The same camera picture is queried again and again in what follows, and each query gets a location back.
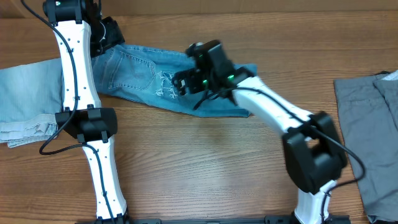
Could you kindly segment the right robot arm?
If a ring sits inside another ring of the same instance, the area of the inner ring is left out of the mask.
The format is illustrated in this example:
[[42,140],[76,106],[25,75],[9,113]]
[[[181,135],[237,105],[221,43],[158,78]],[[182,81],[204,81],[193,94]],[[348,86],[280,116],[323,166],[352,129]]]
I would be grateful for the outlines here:
[[349,216],[328,211],[331,192],[348,164],[332,118],[291,104],[247,68],[235,68],[219,40],[194,43],[185,53],[195,66],[175,74],[172,83],[180,95],[204,91],[203,100],[227,98],[261,118],[282,140],[298,202],[290,215],[267,215],[264,223],[349,223]]

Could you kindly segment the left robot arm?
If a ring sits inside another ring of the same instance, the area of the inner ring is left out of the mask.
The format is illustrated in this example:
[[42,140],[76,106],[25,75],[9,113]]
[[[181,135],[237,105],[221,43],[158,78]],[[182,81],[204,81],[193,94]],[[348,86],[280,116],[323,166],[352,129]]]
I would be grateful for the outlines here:
[[95,223],[129,223],[114,157],[117,116],[113,108],[102,106],[91,64],[93,57],[124,43],[124,37],[115,20],[101,17],[98,2],[50,0],[43,3],[43,11],[62,62],[63,103],[55,119],[88,160],[96,195]]

